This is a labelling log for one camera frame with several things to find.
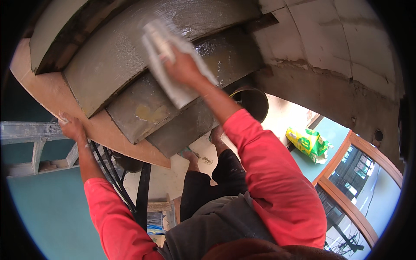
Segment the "plastering trowel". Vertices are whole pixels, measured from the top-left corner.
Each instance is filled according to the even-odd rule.
[[[161,57],[166,57],[175,63],[175,55],[171,45],[175,45],[180,52],[189,53],[201,74],[207,77],[214,86],[218,85],[218,80],[195,51],[194,45],[182,37],[167,18],[161,14],[153,15],[144,18],[139,26],[143,28],[142,41],[149,55],[150,71],[177,109],[184,108],[196,99],[198,94],[169,77]]]

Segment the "black pants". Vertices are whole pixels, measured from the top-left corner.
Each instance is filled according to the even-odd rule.
[[[199,171],[186,173],[181,198],[181,222],[190,218],[209,201],[224,196],[238,196],[248,190],[245,171],[231,149],[220,154],[218,165],[212,172],[212,179],[218,185],[211,187],[211,178],[208,174]]]

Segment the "person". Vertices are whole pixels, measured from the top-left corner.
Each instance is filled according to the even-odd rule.
[[[189,160],[181,199],[181,223],[159,248],[133,219],[105,179],[79,119],[59,113],[62,132],[77,142],[79,165],[92,222],[106,256],[113,259],[343,259],[322,250],[326,216],[314,186],[269,130],[213,86],[189,54],[172,46],[175,63],[164,61],[176,81],[197,91],[222,127],[211,141],[218,154],[212,178]],[[222,132],[241,158],[221,141]]]

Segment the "hand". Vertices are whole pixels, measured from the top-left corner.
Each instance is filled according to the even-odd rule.
[[[62,111],[59,111],[59,117],[59,125],[61,126],[62,133],[66,137],[69,137],[76,142],[87,139],[84,126],[78,118]]]
[[[195,88],[195,84],[206,80],[206,77],[201,74],[190,54],[181,53],[172,44],[171,48],[175,54],[176,61],[175,63],[172,63],[168,59],[164,62],[164,65],[173,79],[192,88]]]

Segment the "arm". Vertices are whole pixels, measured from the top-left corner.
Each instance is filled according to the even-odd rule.
[[[201,75],[190,55],[172,49],[176,63],[165,62],[169,74],[202,96],[237,146],[253,207],[276,242],[323,248],[326,216],[322,203],[289,151],[271,131],[263,130],[245,109]]]
[[[79,168],[91,220],[109,259],[163,259],[157,245],[133,219],[113,186],[106,180],[89,147],[81,121],[59,112],[65,136],[78,146]]]

